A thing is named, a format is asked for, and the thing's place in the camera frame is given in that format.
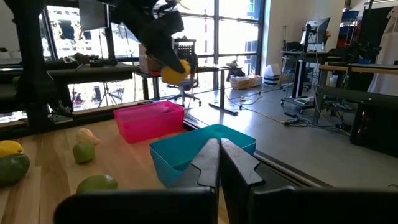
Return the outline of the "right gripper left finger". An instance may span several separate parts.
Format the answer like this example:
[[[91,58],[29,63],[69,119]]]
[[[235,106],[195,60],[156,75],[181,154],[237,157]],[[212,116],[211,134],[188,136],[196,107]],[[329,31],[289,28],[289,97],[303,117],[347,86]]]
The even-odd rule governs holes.
[[[209,139],[166,189],[102,190],[72,195],[54,223],[217,223],[220,144]]]

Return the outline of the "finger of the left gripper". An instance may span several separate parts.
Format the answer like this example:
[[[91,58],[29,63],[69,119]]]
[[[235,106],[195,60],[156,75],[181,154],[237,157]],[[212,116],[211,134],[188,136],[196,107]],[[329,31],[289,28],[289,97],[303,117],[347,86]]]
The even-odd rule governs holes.
[[[186,72],[172,48],[171,36],[163,33],[149,36],[146,40],[146,49],[149,55],[159,63],[170,67],[178,73]]]

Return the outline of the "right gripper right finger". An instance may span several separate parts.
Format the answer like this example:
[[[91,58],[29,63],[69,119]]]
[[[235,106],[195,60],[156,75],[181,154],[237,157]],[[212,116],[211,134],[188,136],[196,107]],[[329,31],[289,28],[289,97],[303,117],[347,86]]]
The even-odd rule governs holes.
[[[231,223],[397,223],[397,191],[294,187],[229,139],[220,175]]]

